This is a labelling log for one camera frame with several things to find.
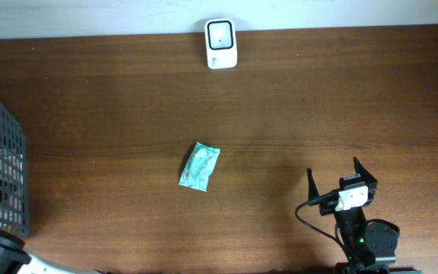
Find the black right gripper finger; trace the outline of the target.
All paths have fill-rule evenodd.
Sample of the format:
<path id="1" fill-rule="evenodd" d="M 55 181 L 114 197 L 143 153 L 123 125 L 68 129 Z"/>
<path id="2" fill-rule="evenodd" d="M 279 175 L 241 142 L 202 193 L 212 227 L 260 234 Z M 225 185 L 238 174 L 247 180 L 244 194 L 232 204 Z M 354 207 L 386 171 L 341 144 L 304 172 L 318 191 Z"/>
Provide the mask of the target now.
<path id="1" fill-rule="evenodd" d="M 314 206 L 317 204 L 317 200 L 319 198 L 319 192 L 316 186 L 316 182 L 313 178 L 313 171 L 311 168 L 306 169 L 307 172 L 307 180 L 308 180 L 308 205 Z"/>
<path id="2" fill-rule="evenodd" d="M 353 158 L 354 169 L 359 174 L 365 183 L 377 183 L 377 179 L 361 164 L 357 157 Z"/>

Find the mint green wipes packet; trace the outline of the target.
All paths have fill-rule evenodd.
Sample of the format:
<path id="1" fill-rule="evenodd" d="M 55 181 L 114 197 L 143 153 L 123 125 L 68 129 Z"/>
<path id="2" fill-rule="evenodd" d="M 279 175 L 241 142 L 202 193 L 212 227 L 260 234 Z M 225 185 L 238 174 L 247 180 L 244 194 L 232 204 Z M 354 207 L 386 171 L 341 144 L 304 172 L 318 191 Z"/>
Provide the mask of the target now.
<path id="1" fill-rule="evenodd" d="M 214 171 L 220 153 L 219 148 L 212 148 L 196 142 L 178 184 L 206 192 L 210 176 Z"/>

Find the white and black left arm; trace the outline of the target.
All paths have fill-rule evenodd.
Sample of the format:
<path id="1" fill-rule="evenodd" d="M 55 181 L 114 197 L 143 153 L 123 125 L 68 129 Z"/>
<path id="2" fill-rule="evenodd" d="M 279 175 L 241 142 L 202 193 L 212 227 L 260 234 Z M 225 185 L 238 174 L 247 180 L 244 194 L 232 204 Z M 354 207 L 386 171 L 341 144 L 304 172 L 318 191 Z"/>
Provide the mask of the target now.
<path id="1" fill-rule="evenodd" d="M 24 245 L 20 238 L 0 230 L 0 274 L 100 273 L 95 269 L 72 269 L 45 261 L 25 250 Z"/>

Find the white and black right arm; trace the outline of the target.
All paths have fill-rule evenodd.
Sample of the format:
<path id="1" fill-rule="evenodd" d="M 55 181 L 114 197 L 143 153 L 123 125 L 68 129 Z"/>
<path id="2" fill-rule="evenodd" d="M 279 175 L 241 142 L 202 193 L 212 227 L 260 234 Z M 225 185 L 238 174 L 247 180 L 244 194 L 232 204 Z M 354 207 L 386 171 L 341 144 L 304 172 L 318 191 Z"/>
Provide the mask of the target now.
<path id="1" fill-rule="evenodd" d="M 347 261 L 336 264 L 334 273 L 419 273 L 418 269 L 392 267 L 400 228 L 390 221 L 366 218 L 363 208 L 374 200 L 378 180 L 357 158 L 353 162 L 354 174 L 340 178 L 339 188 L 323 195 L 316 187 L 313 171 L 307 169 L 308 199 L 296 207 L 295 217 L 341 248 Z M 301 218 L 299 211 L 305 206 L 317 206 L 321 216 L 333 215 L 335 233 L 331 235 Z"/>

